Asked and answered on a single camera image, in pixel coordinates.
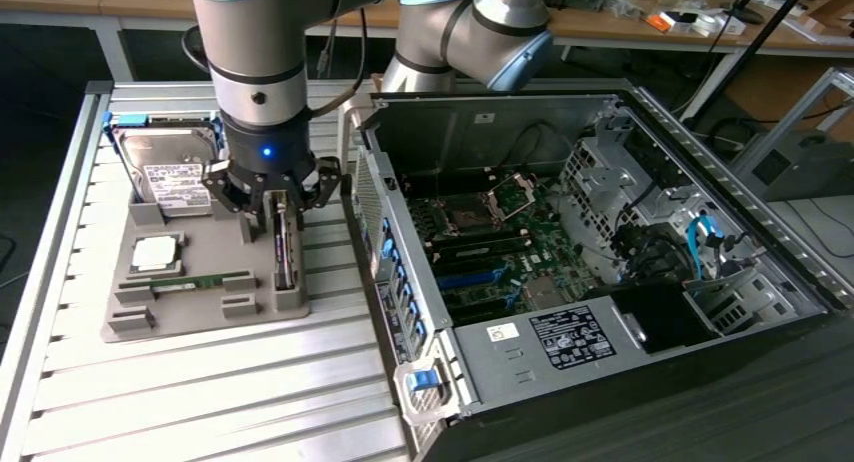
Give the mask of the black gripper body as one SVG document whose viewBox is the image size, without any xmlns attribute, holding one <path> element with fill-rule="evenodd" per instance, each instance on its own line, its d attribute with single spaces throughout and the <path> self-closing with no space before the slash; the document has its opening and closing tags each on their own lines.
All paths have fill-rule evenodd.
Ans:
<svg viewBox="0 0 854 462">
<path fill-rule="evenodd" d="M 240 122 L 221 112 L 229 156 L 236 165 L 265 177 L 266 190 L 284 190 L 301 183 L 314 170 L 309 149 L 310 110 L 269 126 Z"/>
</svg>

